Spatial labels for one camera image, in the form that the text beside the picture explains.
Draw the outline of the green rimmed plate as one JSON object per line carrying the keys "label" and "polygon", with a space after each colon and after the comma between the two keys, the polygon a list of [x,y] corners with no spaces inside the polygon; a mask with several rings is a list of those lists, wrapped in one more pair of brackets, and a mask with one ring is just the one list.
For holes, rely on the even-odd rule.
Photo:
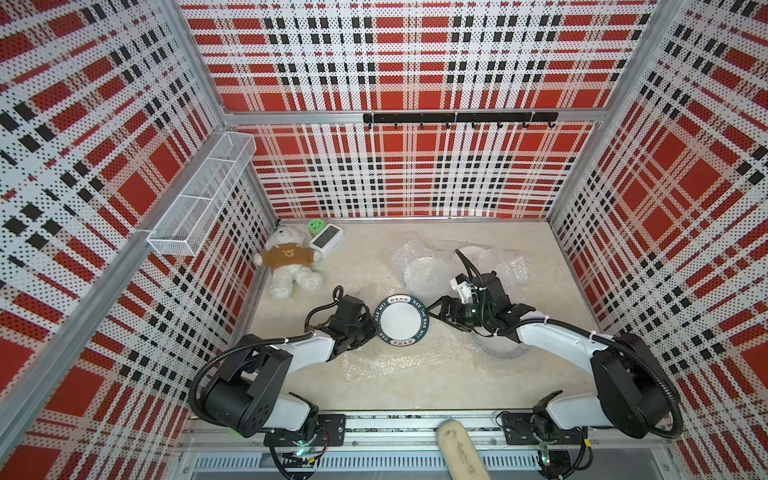
{"label": "green rimmed plate", "polygon": [[395,347],[408,347],[420,342],[430,326],[425,305],[407,294],[385,298],[374,312],[374,321],[379,338]]}
{"label": "green rimmed plate", "polygon": [[500,359],[514,359],[526,354],[530,347],[503,336],[493,336],[485,330],[472,334],[475,345],[484,353]]}

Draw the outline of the green rimmed plate front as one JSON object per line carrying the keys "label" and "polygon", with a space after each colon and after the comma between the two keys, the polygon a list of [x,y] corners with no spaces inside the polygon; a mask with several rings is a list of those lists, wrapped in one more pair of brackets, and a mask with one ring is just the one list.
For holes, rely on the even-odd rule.
{"label": "green rimmed plate front", "polygon": [[408,347],[420,342],[430,326],[425,305],[407,294],[385,298],[374,312],[374,321],[379,338],[395,347]]}

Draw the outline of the bubble wrap sheet front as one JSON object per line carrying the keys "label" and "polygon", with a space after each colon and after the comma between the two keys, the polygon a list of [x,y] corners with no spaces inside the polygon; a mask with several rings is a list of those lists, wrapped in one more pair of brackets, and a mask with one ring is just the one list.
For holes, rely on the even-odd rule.
{"label": "bubble wrap sheet front", "polygon": [[409,346],[393,346],[381,339],[341,355],[341,371],[347,381],[379,378],[444,361],[468,353],[464,342],[451,335],[424,338]]}

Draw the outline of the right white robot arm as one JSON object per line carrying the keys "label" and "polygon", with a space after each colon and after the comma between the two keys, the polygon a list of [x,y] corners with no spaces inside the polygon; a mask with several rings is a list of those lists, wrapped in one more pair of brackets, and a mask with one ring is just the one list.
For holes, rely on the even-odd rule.
{"label": "right white robot arm", "polygon": [[530,423],[540,441],[554,443],[581,428],[613,428],[634,439],[681,436],[680,394],[639,336],[587,331],[514,303],[495,273],[460,274],[451,287],[453,296],[428,306],[430,317],[483,338],[535,347],[591,374],[595,392],[557,390],[533,407]]}

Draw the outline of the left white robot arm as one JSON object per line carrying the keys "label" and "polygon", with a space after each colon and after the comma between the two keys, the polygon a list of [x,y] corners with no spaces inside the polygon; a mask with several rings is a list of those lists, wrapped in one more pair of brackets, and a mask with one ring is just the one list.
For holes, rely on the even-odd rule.
{"label": "left white robot arm", "polygon": [[244,438],[265,432],[297,444],[313,441],[322,432],[319,408],[295,394],[283,395],[286,378],[356,350],[377,335],[370,309],[341,287],[331,303],[312,309],[306,319],[329,309],[328,320],[307,323],[300,335],[262,339],[247,334],[209,360],[189,385],[192,413]]}

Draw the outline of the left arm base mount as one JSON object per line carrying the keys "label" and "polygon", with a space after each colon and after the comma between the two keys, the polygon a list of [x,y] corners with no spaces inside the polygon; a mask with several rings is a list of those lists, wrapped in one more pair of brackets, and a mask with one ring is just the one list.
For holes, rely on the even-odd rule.
{"label": "left arm base mount", "polygon": [[284,478],[309,479],[329,448],[344,444],[346,424],[344,414],[311,414],[297,431],[270,429],[264,445]]}

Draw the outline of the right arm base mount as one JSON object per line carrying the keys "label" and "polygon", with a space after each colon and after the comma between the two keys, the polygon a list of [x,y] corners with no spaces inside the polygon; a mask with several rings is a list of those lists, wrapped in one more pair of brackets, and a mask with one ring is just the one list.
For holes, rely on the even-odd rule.
{"label": "right arm base mount", "polygon": [[508,445],[537,446],[539,474],[544,479],[569,479],[592,466],[594,453],[588,429],[563,430],[542,413],[501,411],[494,419]]}

